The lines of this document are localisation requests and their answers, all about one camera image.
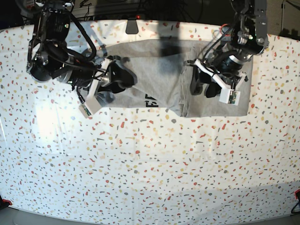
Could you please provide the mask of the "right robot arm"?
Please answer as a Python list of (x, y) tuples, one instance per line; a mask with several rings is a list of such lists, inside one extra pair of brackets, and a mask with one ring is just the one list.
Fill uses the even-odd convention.
[[(85, 118), (113, 101), (100, 94), (117, 94), (137, 84), (136, 75), (121, 63), (120, 56), (97, 57), (97, 50), (79, 20), (73, 15), (73, 0), (38, 0), (36, 9), (27, 9), (22, 1), (17, 6), (38, 18), (28, 46), (26, 70), (36, 81), (56, 79), (71, 85), (81, 102)], [(74, 23), (90, 49), (84, 53), (67, 47), (66, 38)]]

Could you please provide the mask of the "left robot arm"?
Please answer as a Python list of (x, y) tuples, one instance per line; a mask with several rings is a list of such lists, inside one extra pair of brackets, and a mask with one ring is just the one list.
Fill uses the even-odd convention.
[(221, 37), (209, 46), (200, 59), (189, 60), (193, 67), (190, 93), (203, 92), (207, 98), (218, 97), (224, 104), (238, 105), (241, 86), (248, 81), (243, 66), (268, 47), (267, 2), (264, 0), (232, 0), (235, 11), (231, 24), (222, 25)]

